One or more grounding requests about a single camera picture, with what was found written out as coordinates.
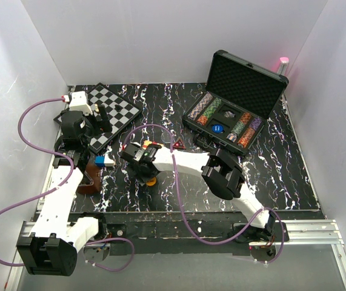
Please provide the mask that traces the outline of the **yellow big blind button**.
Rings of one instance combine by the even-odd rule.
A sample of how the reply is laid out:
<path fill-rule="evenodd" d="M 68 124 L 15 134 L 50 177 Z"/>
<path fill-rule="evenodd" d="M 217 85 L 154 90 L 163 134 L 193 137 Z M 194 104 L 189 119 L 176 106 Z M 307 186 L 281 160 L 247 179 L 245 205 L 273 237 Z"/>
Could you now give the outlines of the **yellow big blind button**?
<path fill-rule="evenodd" d="M 154 186 L 156 184 L 157 179 L 156 178 L 152 178 L 151 180 L 146 182 L 146 185 L 151 187 Z"/>

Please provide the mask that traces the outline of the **blue small blind button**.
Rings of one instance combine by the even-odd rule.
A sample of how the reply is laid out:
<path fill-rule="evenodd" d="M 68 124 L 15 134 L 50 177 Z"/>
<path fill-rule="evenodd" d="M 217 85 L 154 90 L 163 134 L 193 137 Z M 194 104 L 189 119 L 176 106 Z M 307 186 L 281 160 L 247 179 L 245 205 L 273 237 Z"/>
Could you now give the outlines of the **blue small blind button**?
<path fill-rule="evenodd" d="M 211 129 L 214 133 L 223 133 L 224 132 L 224 126 L 221 124 L 213 124 L 211 126 Z"/>

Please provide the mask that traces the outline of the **black poker chip case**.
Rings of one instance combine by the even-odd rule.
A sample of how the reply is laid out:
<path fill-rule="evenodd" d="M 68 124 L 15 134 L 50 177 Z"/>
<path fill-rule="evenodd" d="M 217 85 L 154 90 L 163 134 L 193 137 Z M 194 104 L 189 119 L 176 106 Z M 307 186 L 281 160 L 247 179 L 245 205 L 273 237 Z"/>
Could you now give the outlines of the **black poker chip case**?
<path fill-rule="evenodd" d="M 205 92 L 184 113 L 182 123 L 195 133 L 193 141 L 198 147 L 204 150 L 218 147 L 235 155 L 244 156 L 266 125 L 267 119 L 287 86 L 287 77 L 232 55 L 225 50 L 218 50 L 213 54 Z M 191 120 L 188 114 L 206 93 L 213 96 L 206 108 L 215 98 L 221 99 L 222 103 L 206 125 L 202 126 L 196 121 L 203 115 L 206 108 L 195 120 Z M 252 117 L 237 140 L 231 142 L 227 136 L 245 112 L 249 112 Z M 260 127 L 255 130 L 255 135 L 246 148 L 238 146 L 239 139 L 255 118 L 261 118 Z M 224 132 L 214 133 L 211 129 L 213 124 L 223 125 Z"/>

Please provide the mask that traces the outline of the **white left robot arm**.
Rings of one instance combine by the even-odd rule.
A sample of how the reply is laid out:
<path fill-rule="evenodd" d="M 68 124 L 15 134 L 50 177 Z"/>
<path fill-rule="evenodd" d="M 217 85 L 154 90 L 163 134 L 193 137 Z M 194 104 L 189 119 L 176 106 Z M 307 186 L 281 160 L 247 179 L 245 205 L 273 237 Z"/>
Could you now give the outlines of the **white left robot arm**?
<path fill-rule="evenodd" d="M 89 117 L 80 110 L 61 112 L 61 136 L 55 144 L 52 181 L 58 189 L 45 196 L 39 218 L 28 236 L 20 236 L 17 250 L 31 275 L 70 276 L 78 252 L 89 241 L 106 239 L 102 215 L 82 214 L 68 224 L 76 192 L 84 178 L 91 178 Z"/>

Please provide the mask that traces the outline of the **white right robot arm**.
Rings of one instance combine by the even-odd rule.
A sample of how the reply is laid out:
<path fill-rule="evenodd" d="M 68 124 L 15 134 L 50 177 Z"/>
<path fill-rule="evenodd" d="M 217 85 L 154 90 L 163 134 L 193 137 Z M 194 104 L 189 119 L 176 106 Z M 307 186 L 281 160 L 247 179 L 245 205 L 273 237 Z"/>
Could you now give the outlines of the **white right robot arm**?
<path fill-rule="evenodd" d="M 242 168 L 222 149 L 210 153 L 190 153 L 170 150 L 155 142 L 143 147 L 129 143 L 120 153 L 135 178 L 142 185 L 161 172 L 172 171 L 202 178 L 211 193 L 220 199 L 233 201 L 251 223 L 243 235 L 266 241 L 275 233 L 275 215 L 265 210 L 249 189 Z"/>

